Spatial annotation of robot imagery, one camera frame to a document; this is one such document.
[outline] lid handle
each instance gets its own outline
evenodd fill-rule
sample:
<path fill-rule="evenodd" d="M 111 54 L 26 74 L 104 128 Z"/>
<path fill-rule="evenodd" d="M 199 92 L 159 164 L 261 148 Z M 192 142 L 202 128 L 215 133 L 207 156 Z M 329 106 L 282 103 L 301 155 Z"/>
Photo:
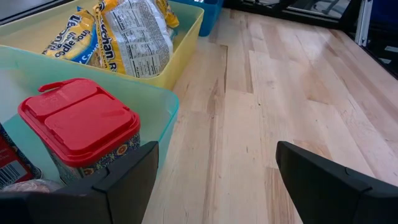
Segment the lid handle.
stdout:
<path fill-rule="evenodd" d="M 69 79 L 69 80 L 62 81 L 62 82 L 55 82 L 55 83 L 45 84 L 45 85 L 40 86 L 39 89 L 37 89 L 37 91 L 42 93 L 42 92 L 47 91 L 47 90 L 51 90 L 51 89 L 54 89 L 54 88 L 59 88 L 61 86 L 64 86 L 64 85 L 69 84 L 71 82 L 74 82 L 76 80 L 81 80 L 81 78 L 72 78 L 72 79 Z"/>

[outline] teal plastic bin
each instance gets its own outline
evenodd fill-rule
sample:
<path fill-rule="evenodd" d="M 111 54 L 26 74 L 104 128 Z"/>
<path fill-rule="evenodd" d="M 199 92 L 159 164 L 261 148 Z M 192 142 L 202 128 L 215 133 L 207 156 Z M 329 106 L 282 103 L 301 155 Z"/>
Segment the teal plastic bin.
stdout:
<path fill-rule="evenodd" d="M 214 25 L 217 22 L 218 16 L 223 8 L 224 0 L 204 0 L 203 2 L 197 2 L 194 0 L 173 0 L 179 3 L 189 4 L 191 6 L 201 7 L 205 10 L 203 16 L 203 22 L 200 26 L 199 36 L 207 37 Z"/>
<path fill-rule="evenodd" d="M 41 85 L 77 77 L 94 80 L 139 114 L 141 145 L 159 142 L 159 173 L 177 119 L 174 93 L 86 65 L 0 46 L 0 123 L 21 151 L 43 170 L 44 178 L 59 181 L 57 168 L 42 141 L 17 114 L 17 107 L 27 97 L 38 95 Z"/>

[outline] wooden surface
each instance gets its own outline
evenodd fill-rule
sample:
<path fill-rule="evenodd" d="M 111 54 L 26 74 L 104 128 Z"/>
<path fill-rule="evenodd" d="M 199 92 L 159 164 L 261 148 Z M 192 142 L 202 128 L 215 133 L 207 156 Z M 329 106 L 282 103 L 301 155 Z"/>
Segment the wooden surface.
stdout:
<path fill-rule="evenodd" d="M 398 81 L 340 31 L 223 9 L 174 92 L 143 223 L 301 223 L 280 140 L 398 185 Z"/>

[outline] red lid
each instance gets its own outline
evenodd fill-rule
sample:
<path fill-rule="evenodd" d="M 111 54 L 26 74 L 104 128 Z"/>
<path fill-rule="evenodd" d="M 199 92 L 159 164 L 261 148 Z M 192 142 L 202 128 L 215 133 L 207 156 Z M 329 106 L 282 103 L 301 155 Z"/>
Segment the red lid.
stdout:
<path fill-rule="evenodd" d="M 68 166 L 98 161 L 139 132 L 137 113 L 91 80 L 75 78 L 39 88 L 24 100 L 22 119 Z"/>

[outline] bag of food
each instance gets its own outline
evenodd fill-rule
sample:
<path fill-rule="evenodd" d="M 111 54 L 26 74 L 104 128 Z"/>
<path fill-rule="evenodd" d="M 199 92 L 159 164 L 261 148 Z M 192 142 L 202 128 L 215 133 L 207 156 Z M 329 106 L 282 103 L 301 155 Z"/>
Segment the bag of food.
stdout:
<path fill-rule="evenodd" d="M 169 5 L 169 0 L 155 0 L 159 11 L 163 14 L 166 24 L 171 28 L 176 28 L 180 25 L 177 16 L 172 11 Z"/>
<path fill-rule="evenodd" d="M 61 189 L 62 185 L 52 180 L 37 179 L 8 185 L 2 192 L 43 192 L 50 193 Z"/>
<path fill-rule="evenodd" d="M 151 0 L 104 0 L 94 7 L 103 68 L 157 76 L 173 54 L 163 15 Z"/>
<path fill-rule="evenodd" d="M 94 17 L 78 7 L 43 54 L 73 62 L 101 67 Z"/>

